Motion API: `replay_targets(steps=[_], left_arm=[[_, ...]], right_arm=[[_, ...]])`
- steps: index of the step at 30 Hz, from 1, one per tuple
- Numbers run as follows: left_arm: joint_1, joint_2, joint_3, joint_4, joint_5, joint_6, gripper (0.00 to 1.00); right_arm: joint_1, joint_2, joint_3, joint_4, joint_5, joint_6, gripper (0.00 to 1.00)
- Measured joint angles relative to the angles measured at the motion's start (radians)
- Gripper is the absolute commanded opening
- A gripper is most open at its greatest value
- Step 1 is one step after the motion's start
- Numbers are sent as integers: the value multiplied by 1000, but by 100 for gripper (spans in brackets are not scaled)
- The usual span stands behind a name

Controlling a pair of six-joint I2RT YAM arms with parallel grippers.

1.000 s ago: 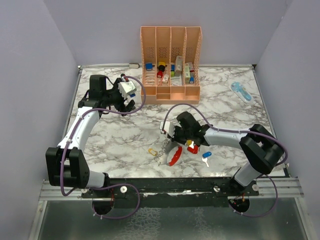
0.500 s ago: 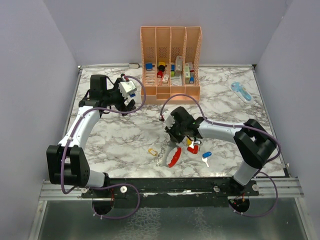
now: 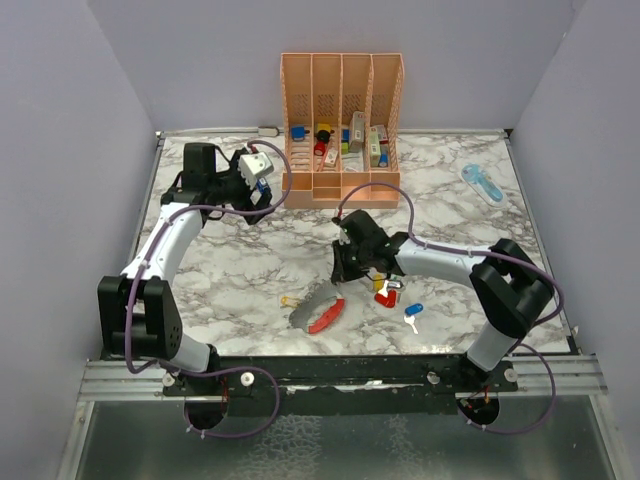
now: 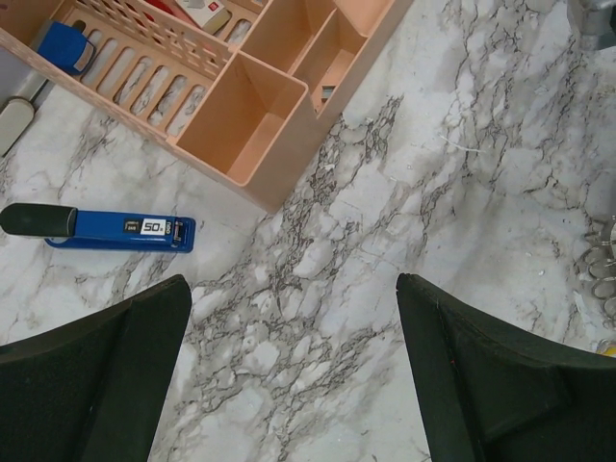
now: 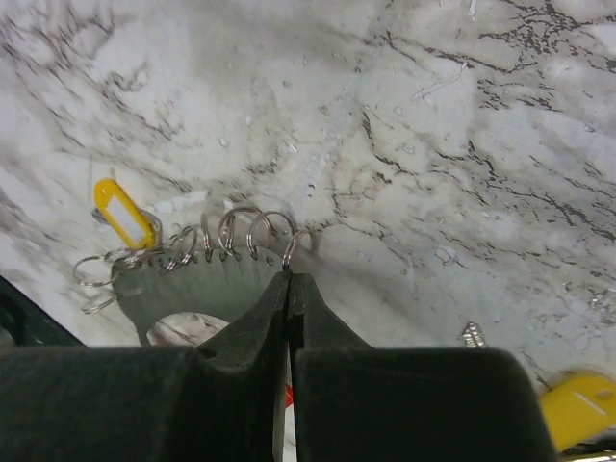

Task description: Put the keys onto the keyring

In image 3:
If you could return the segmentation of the metal key holder red handle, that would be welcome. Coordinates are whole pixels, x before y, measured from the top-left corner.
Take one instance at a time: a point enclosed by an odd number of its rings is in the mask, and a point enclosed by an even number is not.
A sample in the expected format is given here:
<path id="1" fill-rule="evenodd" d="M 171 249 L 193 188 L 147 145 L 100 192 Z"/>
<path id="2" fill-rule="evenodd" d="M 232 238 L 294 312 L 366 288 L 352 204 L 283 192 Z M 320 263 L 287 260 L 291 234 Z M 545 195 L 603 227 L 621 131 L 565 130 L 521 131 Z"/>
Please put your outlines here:
<path id="1" fill-rule="evenodd" d="M 321 333 L 336 321 L 346 307 L 346 299 L 339 287 L 329 280 L 313 284 L 296 301 L 289 314 L 289 324 L 309 335 Z"/>

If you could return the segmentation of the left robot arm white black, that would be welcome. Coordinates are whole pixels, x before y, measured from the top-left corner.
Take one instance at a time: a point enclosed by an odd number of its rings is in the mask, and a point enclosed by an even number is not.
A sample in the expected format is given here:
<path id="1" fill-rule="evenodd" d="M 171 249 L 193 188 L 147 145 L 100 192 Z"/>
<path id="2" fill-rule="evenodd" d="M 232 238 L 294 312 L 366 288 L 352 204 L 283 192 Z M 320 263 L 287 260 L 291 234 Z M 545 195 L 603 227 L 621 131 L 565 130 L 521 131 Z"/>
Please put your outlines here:
<path id="1" fill-rule="evenodd" d="M 161 197 L 144 246 L 119 275 L 103 277 L 97 287 L 104 350 L 128 362 L 143 359 L 187 371 L 186 382 L 202 395 L 220 385 L 218 354 L 185 333 L 173 280 L 211 213 L 234 213 L 254 225 L 273 209 L 269 157 L 247 146 L 220 170 L 219 151 L 212 143 L 185 145 L 182 169 Z"/>

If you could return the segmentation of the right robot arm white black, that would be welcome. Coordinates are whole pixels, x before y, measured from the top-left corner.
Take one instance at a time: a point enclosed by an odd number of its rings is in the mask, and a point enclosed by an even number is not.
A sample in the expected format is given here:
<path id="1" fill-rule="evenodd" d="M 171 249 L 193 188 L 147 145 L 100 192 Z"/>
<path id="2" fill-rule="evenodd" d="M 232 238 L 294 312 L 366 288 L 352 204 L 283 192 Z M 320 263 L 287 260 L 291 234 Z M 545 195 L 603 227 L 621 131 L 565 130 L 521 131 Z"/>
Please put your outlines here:
<path id="1" fill-rule="evenodd" d="M 434 278 L 466 286 L 478 298 L 486 323 L 464 354 L 461 383 L 481 391 L 495 367 L 523 340 L 557 294 L 552 278 L 520 246 L 501 239 L 483 250 L 426 243 L 409 232 L 388 235 L 363 210 L 335 216 L 340 231 L 332 243 L 331 282 L 359 280 L 374 270 L 390 278 Z"/>

